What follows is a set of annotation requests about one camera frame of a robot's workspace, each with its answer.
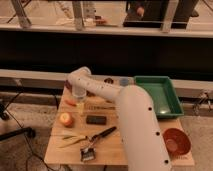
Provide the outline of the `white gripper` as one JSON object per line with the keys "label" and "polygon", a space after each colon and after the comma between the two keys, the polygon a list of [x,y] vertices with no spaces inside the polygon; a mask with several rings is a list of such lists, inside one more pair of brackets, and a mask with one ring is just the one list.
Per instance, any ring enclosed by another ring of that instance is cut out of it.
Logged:
{"label": "white gripper", "polygon": [[85,98],[86,98],[86,90],[84,88],[80,88],[80,87],[73,87],[72,88],[72,95],[74,97],[74,99],[78,102],[77,103],[77,111],[78,111],[78,114],[80,116],[83,116],[84,115],[84,101]]}

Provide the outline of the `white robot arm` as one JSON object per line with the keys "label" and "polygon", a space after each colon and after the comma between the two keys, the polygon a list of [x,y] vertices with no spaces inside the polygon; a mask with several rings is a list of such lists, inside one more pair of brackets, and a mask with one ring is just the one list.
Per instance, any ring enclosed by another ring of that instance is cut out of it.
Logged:
{"label": "white robot arm", "polygon": [[171,171],[153,100],[136,85],[119,86],[90,77],[88,67],[68,75],[68,82],[115,103],[128,171]]}

